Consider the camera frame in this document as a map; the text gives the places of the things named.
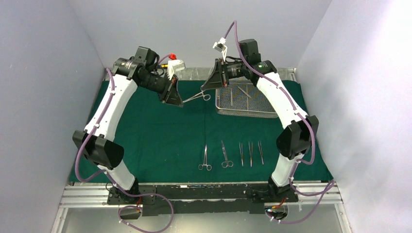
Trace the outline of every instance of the green cloth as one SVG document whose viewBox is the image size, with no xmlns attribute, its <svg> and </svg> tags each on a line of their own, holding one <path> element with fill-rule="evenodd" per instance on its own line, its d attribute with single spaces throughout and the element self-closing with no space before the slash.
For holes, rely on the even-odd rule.
<svg viewBox="0 0 412 233">
<path fill-rule="evenodd" d="M 283 82 L 295 101 L 304 109 L 306 106 L 300 84 Z M 203 81 L 180 81 L 179 93 L 187 99 L 199 92 Z M 92 113 L 102 100 L 108 82 L 103 82 Z M 138 88 L 130 98 L 120 118 L 114 142 L 124 147 L 124 162 L 139 182 L 251 182 L 267 181 L 273 172 L 279 152 L 276 139 L 283 131 L 278 118 L 256 118 L 226 116 L 216 112 L 214 91 L 204 101 L 198 98 L 185 103 L 183 108 L 163 104 L 157 94 Z M 224 161 L 223 140 L 228 159 L 234 166 L 222 168 Z M 250 168 L 248 141 L 253 142 L 253 167 Z M 262 142 L 264 165 L 262 165 L 258 141 Z M 243 143 L 244 167 L 241 166 L 239 142 Z M 207 162 L 211 171 L 199 170 L 207 144 Z M 307 153 L 304 159 L 310 159 Z M 97 167 L 82 158 L 80 174 L 86 178 L 97 171 Z M 313 165 L 300 164 L 295 180 L 329 181 L 329 173 L 316 145 Z M 78 181 L 72 171 L 69 181 Z M 109 180 L 104 174 L 91 182 L 104 183 Z"/>
</svg>

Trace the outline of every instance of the gray wall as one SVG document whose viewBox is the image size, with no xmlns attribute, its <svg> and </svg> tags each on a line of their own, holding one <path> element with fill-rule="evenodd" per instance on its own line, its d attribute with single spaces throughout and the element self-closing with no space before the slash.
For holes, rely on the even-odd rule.
<svg viewBox="0 0 412 233">
<path fill-rule="evenodd" d="M 103 66 L 68 2 L 0 6 L 1 232 L 50 232 Z"/>
<path fill-rule="evenodd" d="M 412 232 L 411 6 L 333 0 L 297 67 L 355 233 Z"/>
<path fill-rule="evenodd" d="M 212 67 L 212 49 L 233 20 L 276 67 L 296 67 L 331 0 L 70 0 L 106 67 L 138 46 Z M 233 31 L 228 54 L 238 56 Z"/>
</svg>

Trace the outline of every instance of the purple cable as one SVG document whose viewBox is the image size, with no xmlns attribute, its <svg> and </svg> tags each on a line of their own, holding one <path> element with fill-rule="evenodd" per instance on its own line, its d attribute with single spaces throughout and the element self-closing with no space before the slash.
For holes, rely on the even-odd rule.
<svg viewBox="0 0 412 233">
<path fill-rule="evenodd" d="M 157 64 L 160 65 L 160 63 L 163 62 L 163 60 L 165 60 L 165 59 L 168 58 L 169 56 L 170 56 L 170 53 L 169 53 L 168 55 L 162 57 L 162 58 L 157 62 Z"/>
<path fill-rule="evenodd" d="M 115 81 L 113 79 L 112 71 L 109 68 L 106 68 L 106 71 L 109 74 L 110 82 L 112 84 L 112 91 L 114 91 L 115 90 Z M 110 105 L 110 103 L 113 99 L 113 95 L 114 95 L 113 93 L 110 93 L 109 99 L 107 100 L 107 103 L 104 106 L 103 111 L 100 114 L 99 118 L 97 118 L 96 124 L 100 124 L 100 121 L 103 119 L 103 116 L 106 113 L 107 109 L 109 108 L 109 105 Z M 76 174 L 76 178 L 80 182 L 84 182 L 84 183 L 89 182 L 91 179 L 95 178 L 97 175 L 104 172 L 104 170 L 99 170 L 99 171 L 95 172 L 93 175 L 89 176 L 86 179 L 83 179 L 82 176 L 80 175 L 80 172 L 79 172 L 80 157 L 82 157 L 82 153 L 85 149 L 85 146 L 86 146 L 87 142 L 90 140 L 90 138 L 92 137 L 92 135 L 94 134 L 94 132 L 96 131 L 96 129 L 97 129 L 97 127 L 93 126 L 93 129 L 89 132 L 89 135 L 83 141 L 83 143 L 80 146 L 79 151 L 77 152 L 77 155 L 76 155 L 76 162 L 74 164 L 74 173 Z"/>
<path fill-rule="evenodd" d="M 257 70 L 253 69 L 253 67 L 250 66 L 250 65 L 247 63 L 247 61 L 246 61 L 246 59 L 244 58 L 244 56 L 243 56 L 243 54 L 242 54 L 242 51 L 241 51 L 241 49 L 240 49 L 239 40 L 238 40 L 238 24 L 237 24 L 237 21 L 236 21 L 236 20 L 234 20 L 234 21 L 232 22 L 232 24 L 230 25 L 230 27 L 229 27 L 229 29 L 228 29 L 228 31 L 227 31 L 227 33 L 226 33 L 226 36 L 227 36 L 227 34 L 229 33 L 229 31 L 230 31 L 230 29 L 232 28 L 233 25 L 235 26 L 235 42 L 236 42 L 236 47 L 238 48 L 239 56 L 240 56 L 240 58 L 242 59 L 243 63 L 244 63 L 253 73 L 257 74 L 258 76 L 260 76 L 260 77 L 262 77 L 262 78 L 264 78 L 264 79 L 266 79 L 266 80 L 268 80 L 268 81 L 270 81 L 270 82 L 273 83 L 276 87 L 279 86 L 278 83 L 276 83 L 275 81 L 269 79 L 268 77 L 266 77 L 264 74 L 258 72 Z M 294 105 L 292 98 L 291 98 L 291 97 L 288 95 L 288 93 L 286 92 L 286 90 L 283 89 L 283 87 L 280 87 L 279 89 L 280 89 L 280 90 L 285 94 L 285 96 L 288 98 L 289 102 L 290 102 L 291 105 L 292 105 L 293 110 L 296 110 L 297 108 L 296 108 L 296 106 Z M 302 192 L 298 191 L 298 190 L 293 186 L 291 177 L 294 176 L 294 174 L 295 174 L 295 172 L 296 172 L 296 169 L 297 169 L 298 163 L 299 163 L 299 162 L 303 162 L 304 164 L 311 165 L 311 164 L 313 164 L 313 161 L 315 160 L 315 133 L 313 132 L 313 129 L 312 129 L 312 127 L 310 126 L 310 124 L 308 123 L 308 121 L 307 121 L 300 113 L 298 113 L 297 115 L 302 119 L 302 121 L 304 122 L 304 124 L 306 125 L 306 127 L 307 127 L 308 130 L 309 130 L 310 139 L 311 139 L 311 146 L 312 146 L 312 152 L 311 152 L 311 157 L 310 157 L 310 161 L 309 161 L 309 162 L 306 161 L 306 160 L 303 160 L 303 159 L 297 159 L 297 160 L 296 160 L 296 163 L 293 165 L 292 172 L 291 172 L 291 175 L 290 175 L 290 177 L 289 177 L 289 184 L 290 184 L 291 188 L 292 188 L 295 192 L 297 192 L 297 193 L 299 193 L 299 194 L 301 194 L 301 195 L 303 195 L 303 196 L 307 196 L 307 197 L 316 196 L 316 195 L 321 195 L 321 196 L 320 196 L 320 198 L 319 198 L 319 200 L 318 200 L 318 203 L 315 205 L 315 207 L 313 208 L 313 210 L 312 210 L 311 212 L 309 212 L 309 214 L 308 214 L 306 217 L 304 217 L 303 219 L 301 219 L 301 220 L 299 220 L 299 221 L 295 221 L 295 222 L 285 222 L 285 223 L 287 223 L 287 224 L 299 223 L 299 222 L 302 222 L 302 221 L 306 220 L 308 217 L 310 217 L 310 216 L 313 214 L 314 210 L 315 210 L 315 209 L 317 208 L 317 206 L 319 205 L 320 201 L 322 200 L 323 195 L 324 195 L 328 190 L 330 190 L 330 189 L 333 187 L 333 185 L 335 184 L 335 181 L 334 181 L 334 180 L 331 180 L 331 181 L 326 185 L 325 189 L 324 189 L 322 192 L 319 192 L 319 193 L 311 193 L 311 194 L 302 193 Z"/>
<path fill-rule="evenodd" d="M 123 224 L 125 224 L 125 225 L 127 225 L 127 226 L 129 226 L 129 227 L 131 227 L 131 228 L 133 228 L 133 229 L 135 229 L 135 230 L 141 231 L 141 232 L 143 232 L 143 233 L 160 233 L 160 232 L 165 231 L 165 230 L 172 224 L 173 216 L 174 216 L 173 205 L 172 205 L 172 203 L 170 202 L 170 200 L 167 199 L 165 196 L 163 196 L 163 195 L 161 195 L 161 194 L 158 194 L 158 193 L 129 194 L 129 193 L 127 193 L 122 187 L 120 187 L 120 185 L 116 185 L 116 182 L 115 182 L 115 181 L 113 180 L 113 178 L 109 175 L 109 173 L 106 173 L 106 176 L 109 178 L 109 180 L 111 181 L 111 183 L 113 184 L 113 186 L 115 186 L 115 187 L 116 187 L 117 189 L 119 189 L 122 193 L 128 195 L 129 197 L 139 198 L 139 197 L 151 196 L 151 195 L 153 195 L 153 196 L 158 196 L 158 197 L 161 197 L 161 198 L 163 198 L 164 200 L 166 200 L 166 202 L 169 204 L 170 209 L 171 209 L 171 211 L 172 211 L 171 217 L 170 217 L 170 220 L 169 220 L 168 224 L 167 224 L 163 229 L 161 229 L 161 230 L 159 230 L 159 231 L 156 231 L 156 232 L 145 231 L 145 230 L 143 230 L 143 229 L 140 229 L 139 227 L 136 227 L 136 226 L 133 225 L 133 224 L 130 224 L 130 223 L 126 222 L 125 220 L 123 220 L 123 219 L 121 218 L 120 213 L 121 213 L 123 210 L 125 210 L 125 209 L 131 209 L 131 208 L 133 208 L 133 209 L 136 209 L 136 210 L 137 210 L 137 209 L 141 210 L 140 207 L 137 207 L 137 206 L 134 206 L 134 205 L 127 205 L 127 206 L 119 209 L 119 211 L 118 211 L 118 217 L 119 217 L 120 222 L 122 222 Z"/>
</svg>

